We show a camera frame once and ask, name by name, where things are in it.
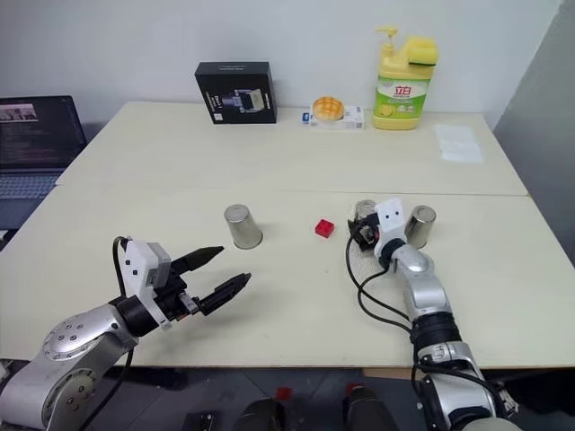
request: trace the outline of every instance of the small box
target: small box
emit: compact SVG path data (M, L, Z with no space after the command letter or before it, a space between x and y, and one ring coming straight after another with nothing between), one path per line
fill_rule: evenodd
M361 130L364 127L363 108L355 105L346 105L343 117L334 121L322 121L314 115L314 105L302 115L304 124L311 128L326 128L330 130Z
M267 61L202 62L195 76L214 124L276 122Z

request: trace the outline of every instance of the black cable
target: black cable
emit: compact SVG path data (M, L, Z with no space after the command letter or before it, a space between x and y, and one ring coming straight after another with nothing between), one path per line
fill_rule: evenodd
M132 357L134 357L134 349L133 348L131 348L128 352L128 356L126 357L126 364L124 364L124 368L122 368L122 372L118 376L118 380L116 381L116 384L114 384L114 387L110 389L110 391L108 392L106 397L100 402L100 404L98 404L98 407L96 407L94 409L92 414L88 418L86 418L86 420L84 421L84 423L80 427L79 431L85 431L86 429L88 429L88 427L90 426L92 421L96 418L96 416L98 416L98 414L102 411L102 409L104 407L106 407L106 404L108 404L108 401L111 400L111 398L118 391L119 387L124 383L126 375L128 374L129 367L132 364Z
M386 319L385 317L381 317L378 316L377 314L373 314L371 311L369 311L366 306L363 304L363 299L361 299L361 291L358 290L358 303L359 303L359 307L361 307L361 310L367 314L369 317L371 317L372 319L375 319L377 321L382 321L383 323L388 323L390 325L394 325L398 328L401 328L402 330L406 330L408 334L411 334L411 330L405 326L403 323L400 323L398 321L393 321L391 319Z
M370 299L371 301L373 301L374 303L376 303L377 305L384 307L385 309L389 310L390 312L394 312L395 314L397 314L398 316L403 317L406 321L409 320L409 317L407 314L405 314L404 312L400 312L399 310L397 310L396 308L393 308L391 305L388 305L387 303L384 303L382 301L379 301L377 298L375 298L374 296L370 295L368 292L366 292L362 285L365 285L367 282L371 281L372 279L382 276L383 274L385 274L385 272L387 271L382 271L382 272L378 272L376 274L374 274L373 276L370 276L368 278L366 278L362 284L360 284L357 279L355 278L355 276L353 275L353 270L351 269L351 263L349 261L349 249L351 247L351 243L353 242L353 237L355 236L355 234L359 231L359 229L362 227L362 225L358 225L356 226L356 228L354 229L354 231L351 233L351 236L348 239L348 243L346 244L345 247L345 265L348 269L348 274L349 274L349 278L351 278L351 281L353 282L353 284L356 286L356 288L359 290L359 294L360 295L364 295L366 298Z
M417 366L416 364L419 362L418 356L417 356L417 352L415 351L415 349L413 350L413 365L411 366L411 387L413 388L413 391L415 392L415 394L417 395L417 397L421 400L421 391L419 386L417 385L417 382L415 381L415 377L417 374Z
M114 239L114 242L112 244L112 249L111 249L111 255L112 255L112 258L114 260L114 269L116 269L116 277L118 278L119 294L120 294L120 296L122 296L124 298L126 297L126 287L124 286L124 278L122 277L121 270L119 269L118 247L120 245L122 245L123 242L127 242L127 241L128 240L126 238L124 238L123 236L117 236ZM86 429L88 429L88 427L93 422L93 420L96 418L96 416L98 416L98 414L102 411L102 409L104 407L106 407L106 404L108 404L108 402L111 400L111 398L116 394L119 387L124 383L124 380L126 379L126 376L128 375L129 368L132 365L132 358L133 357L134 357L134 348L131 348L128 351L128 356L126 357L126 363L124 364L124 367L122 368L122 372L118 376L118 380L116 380L116 383L110 389L108 394L104 397L104 399L100 402L100 404L98 404L98 406L93 410L92 414L88 418L86 418L86 420L84 421L84 423L80 427L79 431L85 431Z
M503 404L503 400L501 399L499 393L495 388L493 388L490 384L485 382L484 380L462 373L457 370L449 370L447 368L441 368L439 366L431 366L431 365L421 365L416 364L414 367L420 369L423 373L427 374L446 374L446 375L453 375L454 377L459 377L462 379L466 379L469 382L473 382L482 386L486 391L488 391L493 398L493 402L495 403L495 412L498 418L505 418L507 416L507 411L505 409L505 404Z
M111 246L111 256L114 260L114 269L116 270L116 278L118 279L119 294L120 296L126 297L126 287L124 286L124 278L122 277L122 272L119 269L119 259L118 259L118 247L121 245L122 241L126 241L123 236L117 236L114 238L114 243Z

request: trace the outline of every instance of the red object on floor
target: red object on floor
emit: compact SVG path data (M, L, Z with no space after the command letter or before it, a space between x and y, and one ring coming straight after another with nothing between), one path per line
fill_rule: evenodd
M345 396L349 397L354 389L361 388L363 386L365 386L364 383L348 383L345 387Z
M276 401L288 401L291 400L291 396L294 394L294 390L291 388L277 388L276 396L274 400Z
M323 238L329 238L329 236L333 232L334 224L332 222L328 222L327 220L320 220L320 223L317 224L315 227L315 233L322 236Z

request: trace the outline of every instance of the laptop keyboard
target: laptop keyboard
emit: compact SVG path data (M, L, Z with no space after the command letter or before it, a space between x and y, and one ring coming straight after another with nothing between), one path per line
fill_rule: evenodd
M2 175L0 176L0 198L44 198L54 188L57 179L57 175L42 175L38 177Z

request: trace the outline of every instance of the white table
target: white table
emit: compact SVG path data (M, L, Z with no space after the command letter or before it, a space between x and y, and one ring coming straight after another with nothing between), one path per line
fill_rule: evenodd
M481 115L426 113L410 131L310 130L301 115L281 109L275 125L214 126L203 104L131 102L58 184L526 194ZM437 123L471 128L485 163L441 159Z
M141 340L137 365L342 365L411 363L407 336L365 316L345 271L345 219L372 193L184 187L57 187L0 254L0 356L31 358L49 329L117 294L111 240L160 242L177 258L225 245L185 277L206 294L244 271L249 285L207 318L193 316ZM402 195L405 211L438 212L426 251L457 323L482 367L574 366L575 273L529 197ZM236 202L264 232L251 251L232 245L223 218ZM319 218L332 237L314 234ZM362 260L365 273L373 259ZM393 277L371 291L402 307Z

